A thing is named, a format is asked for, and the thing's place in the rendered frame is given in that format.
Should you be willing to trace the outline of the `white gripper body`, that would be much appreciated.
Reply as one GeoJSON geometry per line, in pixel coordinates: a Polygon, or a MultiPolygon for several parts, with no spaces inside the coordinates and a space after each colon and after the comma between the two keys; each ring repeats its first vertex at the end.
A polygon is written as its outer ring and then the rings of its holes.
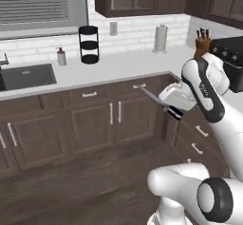
{"type": "Polygon", "coordinates": [[[163,103],[185,111],[196,105],[196,99],[187,84],[169,84],[159,93],[159,98],[163,103]]]}

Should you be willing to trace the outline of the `dark brown drawer front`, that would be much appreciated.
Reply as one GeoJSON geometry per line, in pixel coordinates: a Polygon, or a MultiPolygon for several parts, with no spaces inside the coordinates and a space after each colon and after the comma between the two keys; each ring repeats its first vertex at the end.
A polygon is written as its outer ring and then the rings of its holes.
{"type": "Polygon", "coordinates": [[[108,100],[112,95],[113,88],[111,84],[100,84],[63,91],[61,98],[63,107],[70,107],[77,104],[108,100]],[[98,96],[83,98],[83,93],[92,93],[94,91],[98,93],[98,96]]]}
{"type": "Polygon", "coordinates": [[[204,146],[216,146],[217,140],[210,125],[205,121],[203,115],[198,108],[194,108],[190,112],[183,115],[178,126],[178,134],[185,141],[197,141],[204,146]],[[209,136],[203,137],[197,130],[196,125],[200,125],[204,132],[207,132],[209,136]]]}
{"type": "Polygon", "coordinates": [[[192,158],[193,162],[203,163],[209,170],[209,172],[214,176],[216,174],[223,174],[227,167],[217,156],[217,154],[205,147],[200,142],[197,141],[185,141],[180,136],[176,137],[174,148],[176,152],[186,161],[188,158],[192,158]],[[193,147],[192,143],[196,144],[196,147],[203,151],[203,155],[200,155],[193,147]]]}
{"type": "Polygon", "coordinates": [[[178,79],[171,74],[163,74],[131,81],[119,82],[116,85],[116,96],[119,98],[146,96],[146,94],[138,88],[138,85],[142,85],[148,91],[158,96],[158,94],[166,86],[177,82],[178,79]]]}

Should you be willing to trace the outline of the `brown knife block with knives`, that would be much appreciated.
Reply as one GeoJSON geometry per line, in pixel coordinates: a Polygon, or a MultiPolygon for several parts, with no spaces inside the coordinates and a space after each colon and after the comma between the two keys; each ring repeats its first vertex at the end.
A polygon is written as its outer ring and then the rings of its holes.
{"type": "Polygon", "coordinates": [[[195,39],[196,51],[194,54],[195,58],[202,56],[204,53],[209,51],[211,38],[209,37],[209,30],[200,28],[196,31],[197,38],[195,39]]]}

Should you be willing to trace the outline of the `dark brown cupboard door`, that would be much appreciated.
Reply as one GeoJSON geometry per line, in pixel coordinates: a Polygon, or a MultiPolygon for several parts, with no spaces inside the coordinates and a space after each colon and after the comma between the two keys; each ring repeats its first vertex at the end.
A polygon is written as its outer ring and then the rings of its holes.
{"type": "Polygon", "coordinates": [[[137,141],[152,137],[157,106],[148,97],[121,100],[121,123],[118,122],[117,141],[137,141]]]}
{"type": "MultiPolygon", "coordinates": [[[[4,138],[3,128],[0,125],[0,131],[4,138]]],[[[9,159],[9,149],[4,149],[2,143],[0,142],[0,176],[4,176],[11,171],[10,159],[9,159]]]]}
{"type": "Polygon", "coordinates": [[[69,155],[64,116],[60,111],[9,118],[18,146],[9,139],[21,170],[65,160],[69,155]]]}
{"type": "Polygon", "coordinates": [[[71,107],[68,119],[73,155],[112,143],[114,123],[111,125],[109,121],[109,103],[71,107]]]}

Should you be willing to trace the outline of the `white paper towel roll holder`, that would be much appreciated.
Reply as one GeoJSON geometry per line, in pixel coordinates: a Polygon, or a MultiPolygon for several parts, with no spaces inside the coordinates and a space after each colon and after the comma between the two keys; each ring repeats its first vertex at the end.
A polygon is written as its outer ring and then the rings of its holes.
{"type": "Polygon", "coordinates": [[[156,27],[154,52],[164,53],[166,51],[167,32],[168,27],[163,24],[156,27]]]}

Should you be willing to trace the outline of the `black hob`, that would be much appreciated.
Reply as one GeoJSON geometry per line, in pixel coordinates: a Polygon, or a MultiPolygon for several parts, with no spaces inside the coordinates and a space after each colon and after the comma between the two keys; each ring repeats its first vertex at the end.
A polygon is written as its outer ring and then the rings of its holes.
{"type": "Polygon", "coordinates": [[[234,93],[243,92],[243,36],[213,39],[209,52],[223,61],[223,68],[230,80],[230,89],[234,93]],[[227,50],[228,56],[223,57],[222,51],[227,50]],[[231,58],[238,56],[235,62],[231,58]]]}

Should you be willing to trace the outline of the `black three-tier stand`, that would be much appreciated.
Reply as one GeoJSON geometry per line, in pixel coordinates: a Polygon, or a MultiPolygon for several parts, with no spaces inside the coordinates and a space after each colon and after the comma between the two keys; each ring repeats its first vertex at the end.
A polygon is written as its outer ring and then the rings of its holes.
{"type": "Polygon", "coordinates": [[[81,61],[94,65],[100,60],[99,34],[95,26],[81,26],[78,29],[81,61]]]}

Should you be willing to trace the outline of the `grey soap dispenser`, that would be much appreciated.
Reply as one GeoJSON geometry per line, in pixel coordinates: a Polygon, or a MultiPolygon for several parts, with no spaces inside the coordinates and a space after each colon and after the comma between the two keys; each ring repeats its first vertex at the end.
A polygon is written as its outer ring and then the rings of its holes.
{"type": "Polygon", "coordinates": [[[61,47],[57,47],[57,59],[60,66],[66,65],[65,52],[61,47]]]}

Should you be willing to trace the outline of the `dark grey sink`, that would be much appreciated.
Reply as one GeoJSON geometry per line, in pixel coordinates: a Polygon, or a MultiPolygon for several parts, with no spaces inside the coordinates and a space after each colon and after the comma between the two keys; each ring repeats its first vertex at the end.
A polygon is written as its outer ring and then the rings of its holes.
{"type": "Polygon", "coordinates": [[[51,64],[0,70],[0,91],[56,84],[51,64]]]}

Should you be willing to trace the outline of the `dark brown fixed panel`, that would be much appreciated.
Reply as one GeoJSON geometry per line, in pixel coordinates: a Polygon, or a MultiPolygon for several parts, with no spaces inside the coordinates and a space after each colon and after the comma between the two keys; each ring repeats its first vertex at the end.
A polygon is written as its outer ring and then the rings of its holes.
{"type": "Polygon", "coordinates": [[[27,114],[41,109],[38,96],[0,101],[0,117],[27,114]]]}

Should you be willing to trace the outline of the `window with grey blind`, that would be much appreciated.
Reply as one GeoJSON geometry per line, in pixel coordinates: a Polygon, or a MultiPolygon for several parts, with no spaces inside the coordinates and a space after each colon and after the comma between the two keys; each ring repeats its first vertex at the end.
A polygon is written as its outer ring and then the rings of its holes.
{"type": "Polygon", "coordinates": [[[86,0],[0,0],[0,40],[76,34],[86,0]]]}

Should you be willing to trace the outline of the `grey metal tap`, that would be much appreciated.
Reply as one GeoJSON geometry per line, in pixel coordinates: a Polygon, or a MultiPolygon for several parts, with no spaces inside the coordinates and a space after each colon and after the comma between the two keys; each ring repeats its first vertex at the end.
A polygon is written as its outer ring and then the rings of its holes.
{"type": "Polygon", "coordinates": [[[6,52],[4,53],[4,56],[5,56],[5,59],[4,60],[0,60],[0,71],[2,71],[1,66],[9,64],[9,59],[7,57],[7,53],[6,52]]]}

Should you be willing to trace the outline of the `grey wall socket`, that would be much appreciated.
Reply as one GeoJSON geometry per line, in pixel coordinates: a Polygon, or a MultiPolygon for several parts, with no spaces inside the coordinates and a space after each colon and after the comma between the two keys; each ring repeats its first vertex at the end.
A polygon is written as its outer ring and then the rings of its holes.
{"type": "Polygon", "coordinates": [[[110,22],[110,36],[118,35],[118,22],[110,22]]]}

